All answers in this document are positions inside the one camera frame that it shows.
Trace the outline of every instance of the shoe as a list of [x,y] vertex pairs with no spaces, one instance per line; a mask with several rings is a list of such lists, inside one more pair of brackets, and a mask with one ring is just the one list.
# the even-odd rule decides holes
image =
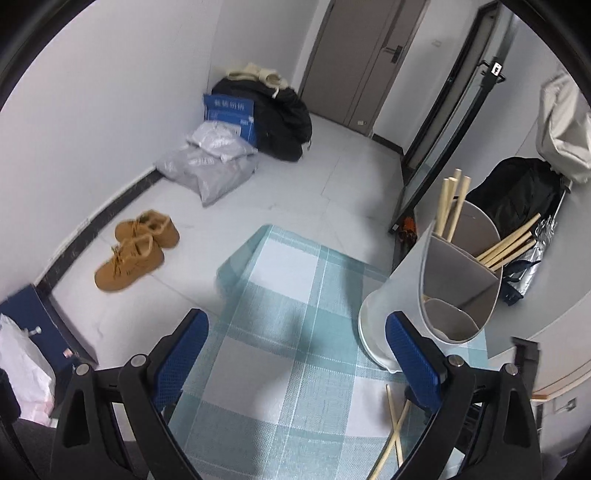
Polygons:
[[113,247],[113,257],[96,271],[95,283],[103,291],[123,290],[163,262],[164,254],[151,235],[129,238]]
[[119,242],[146,233],[154,237],[160,248],[176,247],[180,239],[178,230],[170,217],[156,210],[148,210],[135,220],[126,220],[115,228],[115,238]]

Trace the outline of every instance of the blue gripper pad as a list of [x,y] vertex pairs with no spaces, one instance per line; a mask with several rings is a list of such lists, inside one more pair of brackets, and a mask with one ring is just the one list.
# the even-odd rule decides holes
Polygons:
[[440,377],[396,313],[391,313],[386,320],[386,340],[418,402],[435,413],[441,406]]
[[208,331],[207,315],[199,312],[158,372],[152,397],[157,411],[162,411],[166,405],[178,399],[178,394],[205,344]]

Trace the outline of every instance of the white tile floor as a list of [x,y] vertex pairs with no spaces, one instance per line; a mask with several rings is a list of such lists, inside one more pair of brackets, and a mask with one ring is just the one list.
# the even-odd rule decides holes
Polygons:
[[[273,223],[390,271],[387,234],[402,189],[396,153],[344,127],[313,118],[313,145],[298,163],[265,157],[244,185],[204,209],[199,196],[161,180],[118,215],[53,291],[73,331],[101,368],[149,352],[192,307],[217,316],[217,268],[259,227]],[[170,215],[181,241],[157,271],[118,293],[103,293],[94,272],[111,254],[115,225],[143,210]]]

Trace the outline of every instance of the screw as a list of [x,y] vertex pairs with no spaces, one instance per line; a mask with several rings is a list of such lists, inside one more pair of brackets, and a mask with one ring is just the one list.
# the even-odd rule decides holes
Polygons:
[[145,355],[136,355],[131,359],[131,366],[132,367],[141,367],[144,363],[146,363],[146,356]]
[[519,373],[519,370],[517,370],[517,367],[513,364],[506,364],[505,372],[507,372],[509,375],[515,376]]
[[78,367],[76,367],[76,375],[86,375],[88,373],[88,370],[90,370],[90,367],[88,365],[78,365]]
[[459,355],[450,355],[447,357],[447,361],[453,367],[461,367],[465,363],[464,359]]

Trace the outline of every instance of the checkered tablecloth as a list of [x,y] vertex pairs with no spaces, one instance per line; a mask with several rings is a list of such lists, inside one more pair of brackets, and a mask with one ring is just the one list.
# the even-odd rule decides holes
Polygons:
[[[225,311],[170,421],[204,478],[368,476],[391,430],[385,383],[398,395],[405,385],[402,373],[367,357],[357,332],[361,303],[386,279],[276,226],[262,227],[220,267]],[[457,353],[486,367],[484,333]],[[406,455],[423,430],[413,407],[401,436]],[[448,475],[460,459],[455,452]],[[380,478],[397,467],[391,455]]]

